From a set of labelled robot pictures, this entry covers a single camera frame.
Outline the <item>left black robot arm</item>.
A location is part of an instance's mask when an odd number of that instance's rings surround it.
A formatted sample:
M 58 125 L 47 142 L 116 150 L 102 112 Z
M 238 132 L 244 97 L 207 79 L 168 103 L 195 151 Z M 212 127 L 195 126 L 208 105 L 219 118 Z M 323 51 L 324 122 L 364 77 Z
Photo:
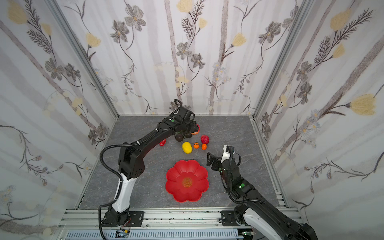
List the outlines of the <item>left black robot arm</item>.
M 100 163 L 105 169 L 118 178 L 118 187 L 110 203 L 98 207 L 99 227 L 121 227 L 131 219 L 129 209 L 131 195 L 137 179 L 145 170 L 144 157 L 160 142 L 175 135 L 184 137 L 200 130 L 195 121 L 195 114 L 181 106 L 171 112 L 154 130 L 143 138 L 120 145 L 110 145 L 100 152 Z M 104 161 L 104 154 L 111 149 L 120 149 L 117 171 L 109 167 Z

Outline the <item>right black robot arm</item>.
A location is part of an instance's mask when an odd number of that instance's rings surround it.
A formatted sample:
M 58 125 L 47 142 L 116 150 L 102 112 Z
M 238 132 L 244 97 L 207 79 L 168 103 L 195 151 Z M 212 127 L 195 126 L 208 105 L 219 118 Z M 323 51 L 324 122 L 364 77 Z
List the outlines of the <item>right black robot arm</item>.
M 224 152 L 221 158 L 207 153 L 207 166 L 218 171 L 231 201 L 237 206 L 237 221 L 264 235 L 268 240 L 317 240 L 309 224 L 299 224 L 267 201 L 260 192 L 240 174 L 233 153 Z

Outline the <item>red flower-shaped fruit bowl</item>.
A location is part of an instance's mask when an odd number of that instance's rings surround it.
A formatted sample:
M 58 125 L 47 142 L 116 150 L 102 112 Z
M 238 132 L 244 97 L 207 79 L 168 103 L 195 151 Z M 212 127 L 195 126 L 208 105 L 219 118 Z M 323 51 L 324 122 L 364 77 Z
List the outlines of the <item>red flower-shaped fruit bowl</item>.
M 199 201 L 210 186 L 207 169 L 195 160 L 178 161 L 166 178 L 166 191 L 179 203 Z

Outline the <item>dark red pomegranate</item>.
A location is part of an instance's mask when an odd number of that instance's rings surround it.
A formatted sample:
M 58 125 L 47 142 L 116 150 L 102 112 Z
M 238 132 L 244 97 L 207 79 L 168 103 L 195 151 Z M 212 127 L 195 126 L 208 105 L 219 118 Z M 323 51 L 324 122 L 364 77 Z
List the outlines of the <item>dark red pomegranate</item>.
M 208 145 L 210 142 L 210 138 L 207 135 L 202 135 L 201 136 L 201 142 L 202 142 L 202 144 Z

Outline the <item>yellow lemon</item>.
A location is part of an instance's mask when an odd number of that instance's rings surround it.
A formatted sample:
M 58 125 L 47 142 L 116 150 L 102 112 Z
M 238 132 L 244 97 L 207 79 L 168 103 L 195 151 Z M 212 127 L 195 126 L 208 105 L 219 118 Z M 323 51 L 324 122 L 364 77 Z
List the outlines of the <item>yellow lemon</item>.
M 193 147 L 189 142 L 184 142 L 182 144 L 182 150 L 186 154 L 190 154 L 193 151 Z

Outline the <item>red apple fruit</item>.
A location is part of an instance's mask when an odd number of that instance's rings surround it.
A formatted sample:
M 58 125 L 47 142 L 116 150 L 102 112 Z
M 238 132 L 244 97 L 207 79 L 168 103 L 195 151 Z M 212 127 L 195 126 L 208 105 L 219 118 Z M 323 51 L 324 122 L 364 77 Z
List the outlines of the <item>red apple fruit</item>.
M 191 130 L 191 135 L 197 135 L 200 132 L 200 126 L 195 124 Z

